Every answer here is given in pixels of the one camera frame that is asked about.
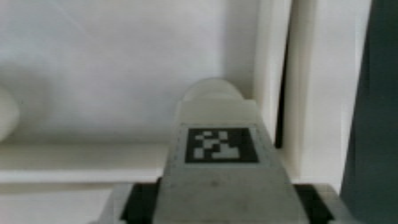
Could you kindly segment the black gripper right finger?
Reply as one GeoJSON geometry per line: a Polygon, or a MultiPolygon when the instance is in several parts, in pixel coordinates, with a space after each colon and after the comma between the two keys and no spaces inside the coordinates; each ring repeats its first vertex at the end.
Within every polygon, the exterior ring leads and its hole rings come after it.
{"type": "Polygon", "coordinates": [[[293,196],[299,205],[299,217],[292,224],[329,224],[334,215],[311,184],[293,185],[293,196]]]}

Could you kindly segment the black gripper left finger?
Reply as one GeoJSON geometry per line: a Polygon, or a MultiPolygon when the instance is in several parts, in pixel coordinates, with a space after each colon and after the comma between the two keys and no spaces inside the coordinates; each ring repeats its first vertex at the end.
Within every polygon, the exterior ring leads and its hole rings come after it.
{"type": "Polygon", "coordinates": [[[153,224],[160,182],[162,179],[157,179],[153,183],[137,183],[132,187],[121,213],[126,224],[153,224]]]}

